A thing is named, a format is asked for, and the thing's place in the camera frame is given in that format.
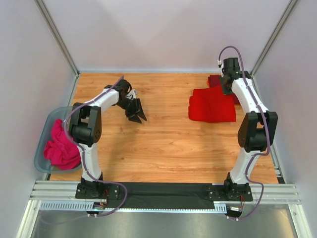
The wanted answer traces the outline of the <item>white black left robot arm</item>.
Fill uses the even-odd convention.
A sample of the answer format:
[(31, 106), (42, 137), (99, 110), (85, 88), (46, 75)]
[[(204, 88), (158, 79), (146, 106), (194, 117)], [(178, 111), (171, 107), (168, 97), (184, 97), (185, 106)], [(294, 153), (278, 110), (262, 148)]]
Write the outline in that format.
[(104, 183), (99, 165), (98, 142), (102, 135), (102, 114), (112, 106), (122, 108), (129, 121), (147, 121), (136, 90), (123, 76), (114, 85), (107, 85), (94, 98), (75, 103), (65, 120), (69, 123), (65, 134), (81, 153), (82, 182)]

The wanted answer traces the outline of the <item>bright red t shirt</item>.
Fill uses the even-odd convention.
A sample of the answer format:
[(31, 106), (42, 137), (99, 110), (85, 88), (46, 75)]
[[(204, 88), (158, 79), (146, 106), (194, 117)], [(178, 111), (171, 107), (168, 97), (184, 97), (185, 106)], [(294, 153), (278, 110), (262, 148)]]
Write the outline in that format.
[(234, 100), (223, 94), (221, 86), (195, 89), (189, 98), (188, 117), (207, 123), (235, 122)]

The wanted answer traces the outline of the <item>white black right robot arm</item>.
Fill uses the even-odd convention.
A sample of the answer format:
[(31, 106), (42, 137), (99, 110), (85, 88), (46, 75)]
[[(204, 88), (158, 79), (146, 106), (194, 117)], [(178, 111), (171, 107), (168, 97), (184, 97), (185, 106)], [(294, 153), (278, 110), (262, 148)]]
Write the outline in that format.
[(248, 193), (249, 175), (257, 159), (269, 154), (278, 115), (261, 102), (249, 73), (240, 69), (238, 58), (218, 60), (218, 67), (221, 69), (223, 93), (235, 95), (245, 113), (237, 135), (241, 149), (235, 166), (224, 181), (224, 187), (227, 193)]

